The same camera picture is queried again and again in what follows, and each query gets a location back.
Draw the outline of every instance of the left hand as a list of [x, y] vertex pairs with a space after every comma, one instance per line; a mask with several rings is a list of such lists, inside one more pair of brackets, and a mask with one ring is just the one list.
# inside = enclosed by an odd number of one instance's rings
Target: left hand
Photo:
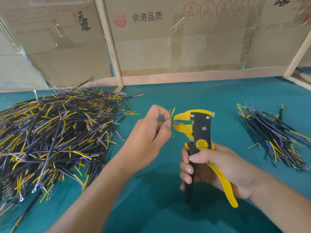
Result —
[[145, 118], [138, 120], [116, 157], [131, 174], [148, 166], [171, 137], [169, 112], [153, 105]]

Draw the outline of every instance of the wooden post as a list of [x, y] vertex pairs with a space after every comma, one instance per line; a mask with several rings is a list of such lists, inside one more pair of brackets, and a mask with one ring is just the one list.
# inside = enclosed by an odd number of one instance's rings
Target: wooden post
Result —
[[301, 44], [301, 46], [300, 46], [299, 50], [297, 51], [296, 55], [294, 56], [292, 62], [288, 66], [288, 68], [284, 74], [284, 77], [290, 77], [292, 75], [292, 73], [294, 72], [294, 70], [298, 66], [300, 60], [302, 59], [303, 55], [308, 50], [310, 44], [311, 44], [311, 31], [306, 36], [304, 42]]
[[122, 75], [120, 71], [120, 66], [119, 66], [119, 61], [115, 49], [115, 43], [112, 38], [111, 34], [111, 29], [110, 29], [110, 24], [108, 20], [108, 15], [106, 11], [106, 6], [104, 0], [94, 0], [95, 6], [97, 8], [97, 12], [99, 15], [99, 19], [101, 22], [101, 27], [103, 28], [104, 35], [106, 38], [106, 42], [108, 45], [108, 51], [110, 54], [111, 62], [112, 62], [112, 67], [115, 72], [115, 77], [118, 81], [118, 88], [115, 90], [115, 92], [120, 92], [122, 88], [124, 87], [123, 81], [122, 81]]

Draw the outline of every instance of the pile of cables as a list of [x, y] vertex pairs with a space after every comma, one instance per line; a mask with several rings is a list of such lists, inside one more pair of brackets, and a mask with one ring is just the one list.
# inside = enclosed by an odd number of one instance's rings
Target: pile of cables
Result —
[[124, 141], [116, 127], [136, 114], [125, 102], [135, 96], [82, 85], [42, 98], [35, 94], [35, 99], [0, 111], [0, 215], [34, 196], [12, 232], [37, 201], [50, 199], [65, 177], [83, 190], [88, 187], [105, 166], [108, 147], [116, 145], [112, 137]]
[[255, 143], [249, 149], [262, 146], [266, 154], [269, 154], [274, 167], [276, 161], [283, 161], [299, 172], [310, 171], [310, 167], [297, 153], [295, 145], [311, 147], [311, 138], [299, 133], [283, 121], [283, 105], [276, 116], [240, 104], [236, 107]]

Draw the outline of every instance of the table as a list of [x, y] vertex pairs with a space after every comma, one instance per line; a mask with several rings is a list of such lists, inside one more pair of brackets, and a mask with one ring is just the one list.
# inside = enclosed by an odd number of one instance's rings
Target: table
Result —
[[[298, 173], [281, 162], [277, 163], [277, 168], [273, 168], [269, 159], [263, 159], [263, 149], [248, 149], [253, 142], [237, 120], [235, 107], [236, 103], [246, 103], [248, 106], [254, 105], [257, 109], [277, 114], [281, 104], [284, 104], [284, 121], [302, 134], [311, 136], [309, 91], [276, 78], [137, 85], [126, 86], [124, 91], [128, 95], [145, 95], [128, 100], [130, 108], [139, 115], [127, 116], [122, 121], [118, 131], [123, 138], [128, 137], [137, 120], [143, 118], [153, 104], [168, 110], [176, 107], [175, 114], [190, 109], [214, 111], [215, 117], [211, 125], [214, 142], [229, 147], [248, 162], [311, 199], [311, 174]], [[0, 109], [6, 108], [12, 102], [33, 97], [33, 92], [1, 94]], [[158, 157], [128, 182], [113, 207], [105, 233], [280, 232], [249, 201], [238, 200], [239, 207], [234, 209], [223, 192], [205, 183], [195, 184], [193, 206], [190, 208], [186, 205], [185, 195], [179, 190], [179, 163], [180, 150], [188, 138], [173, 129], [172, 133], [172, 136], [176, 135], [175, 139], [171, 138]], [[108, 158], [113, 157], [123, 144], [118, 137], [114, 137], [114, 141], [118, 146], [111, 147]], [[308, 148], [301, 148], [299, 154], [311, 165]], [[67, 178], [63, 183], [57, 184], [49, 202], [37, 203], [16, 233], [44, 232], [80, 194], [81, 187], [73, 180]], [[10, 232], [12, 219], [17, 219], [26, 205], [11, 210], [2, 218], [1, 233]]]

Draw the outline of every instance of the wire stripper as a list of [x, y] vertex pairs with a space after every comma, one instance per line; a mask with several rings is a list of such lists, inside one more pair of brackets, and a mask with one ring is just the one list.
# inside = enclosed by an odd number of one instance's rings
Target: wire stripper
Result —
[[[185, 143], [185, 146], [189, 150], [189, 155], [196, 154], [202, 149], [212, 149], [214, 150], [215, 147], [211, 140], [211, 120], [215, 116], [214, 112], [210, 112], [207, 110], [188, 110], [185, 113], [177, 114], [173, 117], [173, 120], [185, 120], [185, 121], [192, 121], [192, 124], [173, 124], [173, 128], [178, 131], [184, 133], [191, 141]], [[197, 170], [196, 163], [190, 161], [190, 164], [193, 167], [193, 174], [192, 183], [186, 183], [186, 203], [189, 204], [191, 202], [192, 193], [193, 193], [193, 184], [194, 184], [194, 177]], [[219, 177], [222, 186], [224, 188], [224, 192], [227, 196], [232, 207], [237, 208], [238, 202], [236, 201], [231, 183], [225, 177], [223, 172], [217, 167], [215, 164], [210, 162], [207, 163], [212, 170], [216, 173]]]

